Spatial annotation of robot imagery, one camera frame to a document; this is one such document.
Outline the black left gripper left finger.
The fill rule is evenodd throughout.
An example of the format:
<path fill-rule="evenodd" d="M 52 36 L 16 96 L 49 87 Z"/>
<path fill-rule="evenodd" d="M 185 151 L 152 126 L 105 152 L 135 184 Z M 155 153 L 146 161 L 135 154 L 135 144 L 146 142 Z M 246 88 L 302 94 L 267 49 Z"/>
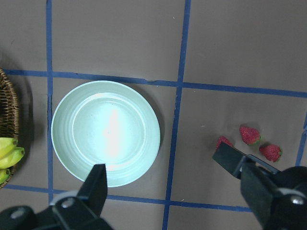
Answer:
<path fill-rule="evenodd" d="M 60 219 L 98 219 L 106 196 L 106 166 L 96 164 L 78 191 L 58 195 L 51 202 L 51 206 Z"/>

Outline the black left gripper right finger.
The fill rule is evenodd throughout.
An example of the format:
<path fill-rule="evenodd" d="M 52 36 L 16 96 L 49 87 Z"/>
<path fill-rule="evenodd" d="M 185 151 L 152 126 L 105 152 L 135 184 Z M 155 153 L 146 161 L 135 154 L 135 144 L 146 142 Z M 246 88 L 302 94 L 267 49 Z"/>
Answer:
<path fill-rule="evenodd" d="M 307 228 L 307 169 L 280 171 L 222 142 L 213 159 L 235 178 L 240 192 L 264 230 Z"/>

